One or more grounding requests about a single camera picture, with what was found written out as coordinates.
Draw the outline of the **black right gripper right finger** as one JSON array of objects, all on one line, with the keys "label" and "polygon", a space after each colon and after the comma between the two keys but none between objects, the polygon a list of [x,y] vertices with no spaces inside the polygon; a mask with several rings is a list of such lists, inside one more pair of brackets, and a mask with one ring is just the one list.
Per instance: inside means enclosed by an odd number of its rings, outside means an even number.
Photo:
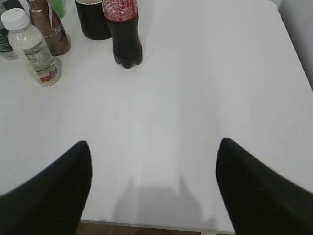
[{"label": "black right gripper right finger", "polygon": [[313,194],[230,138],[217,153],[217,184],[237,235],[311,235]]}]

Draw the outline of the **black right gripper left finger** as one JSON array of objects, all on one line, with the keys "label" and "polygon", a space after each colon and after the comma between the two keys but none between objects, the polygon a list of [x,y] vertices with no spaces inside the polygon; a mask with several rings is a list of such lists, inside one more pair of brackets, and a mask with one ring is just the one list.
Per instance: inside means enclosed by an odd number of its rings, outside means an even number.
[{"label": "black right gripper left finger", "polygon": [[2,235],[73,235],[92,183],[92,160],[79,141],[36,176],[0,197]]}]

